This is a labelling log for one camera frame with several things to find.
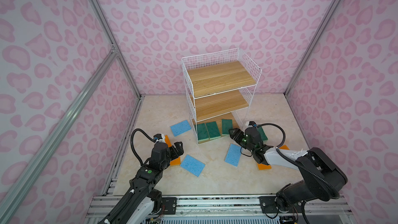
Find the robotic arm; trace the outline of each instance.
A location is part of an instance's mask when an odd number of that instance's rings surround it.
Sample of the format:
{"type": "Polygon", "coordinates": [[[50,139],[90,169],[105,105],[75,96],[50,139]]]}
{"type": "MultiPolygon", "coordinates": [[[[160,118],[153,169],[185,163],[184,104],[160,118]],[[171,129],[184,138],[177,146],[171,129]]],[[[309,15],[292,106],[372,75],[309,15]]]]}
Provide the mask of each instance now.
{"type": "Polygon", "coordinates": [[[308,151],[281,150],[286,134],[281,127],[271,123],[256,125],[251,121],[244,132],[238,128],[229,132],[236,143],[251,151],[258,164],[279,165],[301,172],[304,180],[288,184],[276,193],[275,205],[280,212],[286,212],[293,204],[302,202],[303,218],[308,223],[304,212],[306,202],[315,199],[329,201],[340,197],[338,191],[347,183],[347,177],[321,149],[314,147],[308,151]],[[283,139],[278,146],[263,144],[257,128],[265,125],[275,126],[282,131],[283,139]]]}
{"type": "Polygon", "coordinates": [[[136,176],[129,181],[130,188],[126,194],[99,224],[141,223],[150,213],[159,212],[162,192],[154,187],[162,178],[163,171],[170,166],[170,162],[184,153],[182,142],[174,143],[175,147],[168,147],[164,141],[164,135],[157,134],[152,139],[141,129],[133,131],[130,144],[134,155],[140,161],[141,168],[137,171],[136,176]],[[142,132],[149,140],[155,142],[151,157],[145,163],[142,163],[133,146],[133,137],[137,131],[142,132]]]}

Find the shelf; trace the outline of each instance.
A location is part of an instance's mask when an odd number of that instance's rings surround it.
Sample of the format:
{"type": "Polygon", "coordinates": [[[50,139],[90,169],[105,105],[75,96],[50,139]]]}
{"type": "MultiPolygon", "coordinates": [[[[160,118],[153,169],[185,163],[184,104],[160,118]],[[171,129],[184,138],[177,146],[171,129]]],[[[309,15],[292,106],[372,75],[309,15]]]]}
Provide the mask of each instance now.
{"type": "Polygon", "coordinates": [[[219,93],[195,100],[197,122],[249,107],[239,90],[219,93]]]}
{"type": "MultiPolygon", "coordinates": [[[[222,119],[232,119],[232,127],[233,128],[239,128],[239,126],[238,126],[238,124],[237,124],[237,122],[236,122],[236,120],[235,120],[235,118],[234,118],[234,116],[232,115],[231,112],[223,114],[223,115],[220,115],[220,116],[217,116],[217,117],[214,117],[214,118],[207,119],[207,120],[203,121],[202,123],[209,123],[209,122],[215,121],[217,123],[218,130],[220,131],[220,133],[222,133],[222,128],[221,128],[221,120],[222,119]]],[[[203,144],[203,143],[206,143],[206,142],[209,142],[209,141],[212,141],[212,140],[202,141],[202,142],[199,142],[199,144],[203,144]]]]}
{"type": "Polygon", "coordinates": [[[188,70],[188,75],[195,98],[256,84],[239,61],[188,70]]]}

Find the wallpaper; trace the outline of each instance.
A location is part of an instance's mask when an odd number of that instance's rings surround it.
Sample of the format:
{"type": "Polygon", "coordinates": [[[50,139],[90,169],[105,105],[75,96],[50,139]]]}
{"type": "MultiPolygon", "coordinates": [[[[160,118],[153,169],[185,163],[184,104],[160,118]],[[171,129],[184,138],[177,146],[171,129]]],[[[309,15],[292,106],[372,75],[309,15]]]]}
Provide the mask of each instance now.
{"type": "Polygon", "coordinates": [[[331,0],[99,0],[141,93],[184,92],[181,57],[240,47],[284,92],[331,0]]]}
{"type": "Polygon", "coordinates": [[[397,0],[344,0],[288,99],[359,224],[398,221],[397,23],[397,0]]]}
{"type": "Polygon", "coordinates": [[[0,201],[109,51],[87,0],[0,0],[0,201]]]}
{"type": "Polygon", "coordinates": [[[81,223],[104,187],[135,102],[113,62],[11,223],[81,223]]]}

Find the green sponge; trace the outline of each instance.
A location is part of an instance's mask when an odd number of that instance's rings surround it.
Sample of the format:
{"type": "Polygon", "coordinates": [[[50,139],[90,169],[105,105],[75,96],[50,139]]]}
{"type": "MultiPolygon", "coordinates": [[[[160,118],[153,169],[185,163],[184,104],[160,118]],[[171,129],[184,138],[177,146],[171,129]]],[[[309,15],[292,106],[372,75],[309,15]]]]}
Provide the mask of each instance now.
{"type": "Polygon", "coordinates": [[[259,128],[257,128],[257,130],[260,132],[261,140],[262,140],[262,141],[267,141],[268,138],[267,138],[267,136],[266,136],[266,134],[265,134],[263,128],[262,128],[262,127],[259,127],[259,128]]]}
{"type": "Polygon", "coordinates": [[[222,135],[229,136],[229,130],[232,129],[232,119],[221,120],[222,135]]]}
{"type": "Polygon", "coordinates": [[[198,142],[209,140],[209,134],[207,132],[205,123],[197,125],[197,132],[198,132],[198,142]]]}
{"type": "Polygon", "coordinates": [[[215,121],[206,123],[206,127],[207,127],[207,132],[209,133],[210,140],[221,137],[217,123],[215,121]]]}

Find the top shelf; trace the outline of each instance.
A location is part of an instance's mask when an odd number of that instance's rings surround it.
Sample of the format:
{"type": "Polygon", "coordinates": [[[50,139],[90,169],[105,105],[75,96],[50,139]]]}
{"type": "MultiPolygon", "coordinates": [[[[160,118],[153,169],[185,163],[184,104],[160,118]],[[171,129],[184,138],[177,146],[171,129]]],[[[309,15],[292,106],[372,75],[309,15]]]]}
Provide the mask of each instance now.
{"type": "Polygon", "coordinates": [[[195,98],[256,84],[239,61],[196,68],[187,72],[192,81],[195,98]]]}

